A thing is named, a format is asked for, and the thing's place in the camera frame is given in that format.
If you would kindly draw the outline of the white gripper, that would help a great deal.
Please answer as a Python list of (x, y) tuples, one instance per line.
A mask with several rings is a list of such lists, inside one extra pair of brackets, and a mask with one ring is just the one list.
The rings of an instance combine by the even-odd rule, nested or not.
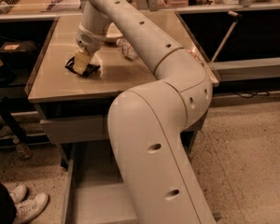
[(102, 47), (105, 42), (105, 35), (95, 34), (80, 24), (77, 30), (76, 41), (85, 53), (80, 50), (75, 52), (73, 69), (76, 73), (83, 75), (91, 61), (91, 56), (88, 54), (95, 53)]

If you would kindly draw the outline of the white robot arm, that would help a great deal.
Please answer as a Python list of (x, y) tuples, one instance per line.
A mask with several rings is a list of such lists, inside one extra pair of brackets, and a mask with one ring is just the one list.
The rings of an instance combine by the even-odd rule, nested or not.
[(81, 49), (92, 55), (115, 24), (155, 78), (122, 92), (107, 117), (111, 146), (139, 223), (216, 224), (180, 139), (210, 106), (210, 76), (126, 0), (82, 1)]

